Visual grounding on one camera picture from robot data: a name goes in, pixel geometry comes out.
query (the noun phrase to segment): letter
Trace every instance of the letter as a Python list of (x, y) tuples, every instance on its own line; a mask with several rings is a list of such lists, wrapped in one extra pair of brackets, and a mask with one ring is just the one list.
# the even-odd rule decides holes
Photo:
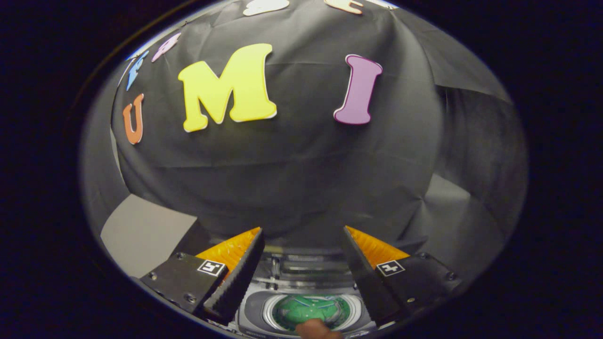
[(126, 88), (125, 88), (126, 91), (128, 91), (130, 89), (130, 86), (132, 86), (134, 79), (136, 79), (136, 76), (138, 75), (137, 71), (142, 66), (142, 59), (144, 59), (144, 57), (146, 57), (147, 54), (149, 54), (149, 51), (144, 52), (140, 56), (140, 58), (138, 58), (138, 60), (134, 64), (134, 66), (132, 66), (132, 69), (130, 70), (130, 75), (128, 76), (128, 86), (126, 86)]
[(353, 14), (362, 14), (362, 11), (350, 6), (351, 4), (355, 4), (356, 6), (364, 7), (363, 4), (361, 4), (360, 2), (356, 2), (354, 0), (324, 0), (324, 3), (331, 7), (335, 7), (337, 9), (344, 10), (346, 12), (350, 12)]
[(144, 94), (140, 94), (134, 99), (134, 112), (136, 114), (136, 131), (132, 129), (131, 122), (131, 111), (132, 104), (129, 104), (124, 108), (124, 125), (125, 125), (125, 136), (128, 137), (128, 141), (132, 144), (138, 144), (142, 139), (142, 99), (145, 97)]
[(178, 74), (184, 86), (185, 131), (207, 127), (207, 116), (201, 114), (200, 101), (209, 116), (221, 124), (226, 114), (230, 94), (234, 105), (230, 118), (236, 122), (270, 119), (276, 115), (276, 105), (268, 99), (264, 63), (272, 51), (267, 43), (245, 46), (235, 51), (218, 78), (206, 62), (187, 66)]
[(371, 120), (368, 104), (373, 93), (375, 79), (377, 75), (383, 73), (383, 67), (374, 61), (354, 54), (346, 57), (346, 63), (352, 69), (350, 82), (347, 85), (343, 106), (334, 111), (333, 117), (343, 124), (366, 124)]
[(159, 47), (159, 49), (157, 50), (157, 52), (155, 53), (153, 58), (151, 59), (151, 62), (155, 62), (155, 60), (157, 60), (160, 56), (164, 55), (167, 51), (169, 51), (172, 47), (174, 47), (174, 45), (178, 42), (178, 37), (181, 34), (182, 33), (178, 33), (175, 36), (172, 36), (171, 38), (169, 38), (166, 42), (164, 42)]
[(247, 4), (247, 9), (243, 11), (243, 15), (252, 16), (269, 11), (277, 11), (287, 7), (288, 5), (288, 0), (253, 0)]

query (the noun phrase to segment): yellow letter m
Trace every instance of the yellow letter m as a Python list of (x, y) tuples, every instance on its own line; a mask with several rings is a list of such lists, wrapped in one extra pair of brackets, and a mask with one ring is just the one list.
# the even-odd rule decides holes
[(234, 105), (230, 118), (234, 121), (270, 119), (276, 115), (276, 105), (268, 100), (264, 63), (272, 51), (267, 43), (245, 46), (235, 51), (218, 78), (206, 62), (196, 62), (178, 74), (184, 84), (187, 132), (207, 127), (207, 117), (201, 113), (199, 101), (209, 115), (221, 124), (226, 114), (230, 94)]

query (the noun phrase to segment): letter i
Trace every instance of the letter i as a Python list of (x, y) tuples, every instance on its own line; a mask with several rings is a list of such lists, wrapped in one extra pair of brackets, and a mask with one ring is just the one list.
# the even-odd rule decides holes
[(377, 75), (383, 73), (383, 67), (374, 61), (354, 54), (346, 57), (346, 63), (351, 68), (350, 82), (347, 85), (343, 106), (335, 110), (333, 117), (343, 124), (366, 124), (371, 120), (368, 104), (373, 93), (375, 79), (377, 79)]

